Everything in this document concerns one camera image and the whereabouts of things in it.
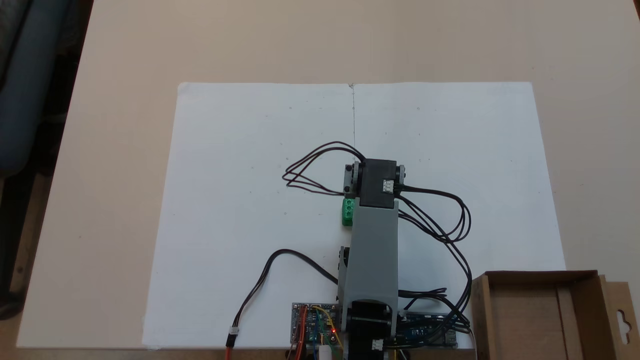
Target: white paper sheet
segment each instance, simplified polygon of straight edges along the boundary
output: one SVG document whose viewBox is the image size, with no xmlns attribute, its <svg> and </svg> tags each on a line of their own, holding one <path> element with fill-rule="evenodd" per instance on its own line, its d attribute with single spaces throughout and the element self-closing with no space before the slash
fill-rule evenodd
<svg viewBox="0 0 640 360">
<path fill-rule="evenodd" d="M 332 140 L 397 160 L 406 184 L 462 197 L 473 226 L 460 249 L 474 277 L 564 269 L 528 83 L 186 83 L 178 91 L 144 344 L 224 347 L 238 307 L 277 249 L 305 253 L 337 275 L 339 247 L 350 237 L 340 224 L 341 198 L 287 189 L 280 179 L 287 165 Z M 340 189 L 352 161 L 327 154 L 309 175 Z M 408 196 L 445 227 L 458 218 L 454 202 Z M 442 244 L 402 220 L 399 264 L 401 288 L 446 286 L 456 299 L 464 286 Z M 279 257 L 243 313 L 236 347 L 288 347 L 291 303 L 335 302 L 335 293 L 304 262 Z M 427 301 L 415 309 L 445 311 Z M 458 340 L 472 345 L 465 335 Z"/>
</svg>

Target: blue wire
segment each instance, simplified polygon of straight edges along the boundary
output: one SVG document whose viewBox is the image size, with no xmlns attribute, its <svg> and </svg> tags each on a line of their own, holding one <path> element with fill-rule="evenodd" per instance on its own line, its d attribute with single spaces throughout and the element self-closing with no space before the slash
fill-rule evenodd
<svg viewBox="0 0 640 360">
<path fill-rule="evenodd" d="M 314 330 L 314 347 L 311 349 L 311 351 L 314 353 L 314 360 L 317 360 L 316 357 L 316 338 L 318 336 L 318 321 L 320 321 L 320 317 L 316 316 L 316 329 Z"/>
</svg>

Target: wire connector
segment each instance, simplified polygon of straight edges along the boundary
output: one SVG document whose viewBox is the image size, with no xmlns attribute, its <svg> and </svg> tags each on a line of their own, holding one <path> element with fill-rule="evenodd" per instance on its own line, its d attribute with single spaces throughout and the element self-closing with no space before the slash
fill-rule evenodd
<svg viewBox="0 0 640 360">
<path fill-rule="evenodd" d="M 383 339 L 371 340 L 371 350 L 382 351 L 383 343 Z"/>
<path fill-rule="evenodd" d="M 236 345 L 237 334 L 229 334 L 227 335 L 227 344 L 225 345 L 228 348 L 233 348 Z"/>
</svg>

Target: yellow wire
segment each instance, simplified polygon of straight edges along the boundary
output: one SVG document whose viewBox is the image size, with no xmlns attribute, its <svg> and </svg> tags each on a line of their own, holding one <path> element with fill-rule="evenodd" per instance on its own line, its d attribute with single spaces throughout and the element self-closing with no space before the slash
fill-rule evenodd
<svg viewBox="0 0 640 360">
<path fill-rule="evenodd" d="M 338 344 L 340 344 L 340 348 L 344 350 L 344 347 L 342 346 L 342 342 L 340 341 L 340 336 L 338 336 L 338 330 L 336 330 L 335 326 L 333 325 L 333 320 L 331 320 L 331 314 L 329 314 L 327 310 L 319 306 L 312 306 L 312 308 L 316 310 L 320 310 L 326 314 L 326 318 L 329 319 L 329 326 L 331 326 L 331 328 L 335 331 L 335 338 L 338 340 Z"/>
</svg>

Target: green connector block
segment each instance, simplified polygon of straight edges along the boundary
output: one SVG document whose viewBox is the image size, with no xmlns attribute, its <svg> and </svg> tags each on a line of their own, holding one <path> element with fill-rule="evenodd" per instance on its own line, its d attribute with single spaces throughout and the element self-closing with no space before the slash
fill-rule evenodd
<svg viewBox="0 0 640 360">
<path fill-rule="evenodd" d="M 353 208 L 355 207 L 355 204 L 356 204 L 355 199 L 342 200 L 342 225 L 343 226 L 353 225 Z"/>
</svg>

